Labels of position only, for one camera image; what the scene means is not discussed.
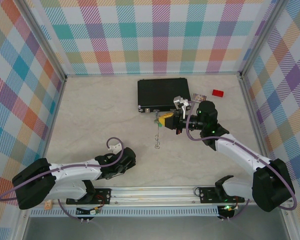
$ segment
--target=black mounting bracket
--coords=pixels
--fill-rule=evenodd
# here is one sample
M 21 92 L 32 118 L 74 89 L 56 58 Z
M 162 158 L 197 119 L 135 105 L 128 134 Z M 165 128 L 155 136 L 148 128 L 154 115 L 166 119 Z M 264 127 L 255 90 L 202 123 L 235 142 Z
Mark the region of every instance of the black mounting bracket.
M 199 187 L 200 203 L 202 204 L 235 204 L 244 203 L 245 199 L 239 196 L 222 196 L 217 194 L 215 187 Z
M 111 188 L 95 188 L 94 190 L 95 193 L 89 202 L 86 202 L 81 199 L 74 200 L 74 199 L 67 198 L 65 203 L 68 205 L 101 205 L 101 204 L 109 205 L 110 204 Z

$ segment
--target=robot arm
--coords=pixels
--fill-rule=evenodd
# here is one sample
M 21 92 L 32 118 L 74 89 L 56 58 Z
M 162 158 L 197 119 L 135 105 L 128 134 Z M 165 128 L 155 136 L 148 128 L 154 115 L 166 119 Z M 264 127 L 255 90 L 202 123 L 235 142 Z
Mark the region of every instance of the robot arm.
M 116 164 L 105 168 L 98 167 L 116 161 L 122 151 L 122 146 L 121 144 L 109 146 L 109 150 L 112 150 L 112 153 L 71 164 L 48 163 L 46 158 L 36 160 L 12 179 L 15 187 L 41 173 L 47 171 L 51 171 L 51 173 L 31 181 L 15 191 L 19 208 L 21 210 L 33 208 L 42 201 L 50 199 L 81 200 L 89 204 L 96 194 L 91 181 L 111 179 L 118 174 L 124 174 L 126 170 L 136 165 L 135 153 L 126 147 L 123 149 L 121 159 Z
M 161 116 L 159 122 L 169 129 L 176 130 L 176 134 L 178 135 L 186 128 L 188 118 L 186 107 L 189 106 L 189 103 L 186 99 L 176 97 L 174 104 L 177 111 Z M 278 176 L 259 161 L 262 160 L 273 167 L 287 182 L 292 191 L 295 192 L 287 166 L 282 160 L 271 160 L 239 143 L 228 130 L 218 123 L 218 112 L 213 102 L 202 101 L 199 104 L 196 114 L 189 117 L 188 129 L 191 131 L 200 130 L 202 138 L 212 137 L 204 139 L 204 144 L 214 151 L 223 153 L 233 159 L 250 175 L 249 180 L 228 175 L 217 181 L 215 183 L 215 191 L 220 197 L 238 196 L 253 199 L 266 212 L 272 211 L 291 198 L 289 190 Z

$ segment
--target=small card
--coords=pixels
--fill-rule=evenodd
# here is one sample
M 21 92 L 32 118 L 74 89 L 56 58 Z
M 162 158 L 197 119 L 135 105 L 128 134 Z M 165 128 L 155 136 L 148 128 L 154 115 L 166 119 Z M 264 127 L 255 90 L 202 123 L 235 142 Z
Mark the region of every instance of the small card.
M 52 199 L 45 201 L 44 210 L 51 210 L 54 201 Z
M 194 101 L 194 102 L 197 102 L 197 103 L 201 103 L 201 102 L 207 100 L 207 96 L 201 95 L 201 94 L 198 94 L 198 93 L 194 93 L 194 94 L 192 94 L 191 100 Z

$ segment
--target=plaid wallpaper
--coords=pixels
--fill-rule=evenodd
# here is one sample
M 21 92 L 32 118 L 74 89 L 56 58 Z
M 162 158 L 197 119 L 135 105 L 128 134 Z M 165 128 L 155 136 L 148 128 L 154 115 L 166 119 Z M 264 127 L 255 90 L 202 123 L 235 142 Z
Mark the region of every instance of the plaid wallpaper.
M 263 31 L 264 27 L 266 26 L 266 22 L 267 22 L 268 18 L 270 17 L 272 11 L 274 10 L 274 8 L 275 8 L 278 1 L 279 0 L 271 0 L 271 3 L 270 3 L 268 9 L 266 10 L 266 12 L 264 14 L 264 16 L 262 18 L 262 21 L 261 21 L 257 31 L 255 32 L 255 34 L 252 38 L 252 41 L 249 44 L 249 47 L 248 47 L 247 51 L 245 52 L 245 55 L 243 57 L 243 61 L 240 64 L 238 72 L 242 72 L 248 58 L 250 57 L 251 51 L 254 49 L 255 45 L 257 44 L 257 42 L 259 40 L 259 36 L 260 36 L 261 32 Z
M 247 74 L 271 158 L 287 162 L 300 221 L 300 0 L 290 0 Z
M 237 72 L 275 0 L 27 2 L 65 71 L 88 75 Z
M 61 85 L 13 0 L 0 0 L 0 194 L 42 155 Z M 0 202 L 0 240 L 16 211 L 16 201 Z

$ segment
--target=white tabletop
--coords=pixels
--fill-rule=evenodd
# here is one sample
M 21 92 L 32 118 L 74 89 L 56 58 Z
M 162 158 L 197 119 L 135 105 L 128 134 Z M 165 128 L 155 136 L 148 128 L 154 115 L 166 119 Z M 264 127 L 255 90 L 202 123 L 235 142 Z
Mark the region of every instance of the white tabletop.
M 160 149 L 155 148 L 155 113 L 138 112 L 137 81 L 172 77 L 69 78 L 49 144 L 48 161 L 65 164 L 90 160 L 109 153 L 107 139 L 118 137 L 135 152 L 136 166 L 113 179 L 97 180 L 95 186 L 198 186 L 214 185 L 226 175 L 247 178 L 238 164 L 201 141 L 191 141 L 185 131 L 176 135 L 175 130 L 161 127 Z M 259 152 L 236 75 L 181 77 L 187 78 L 191 95 L 206 95 L 214 102 L 218 121 L 225 129 Z M 213 89 L 224 91 L 224 96 L 212 96 Z M 199 133 L 193 131 L 192 136 L 199 138 Z

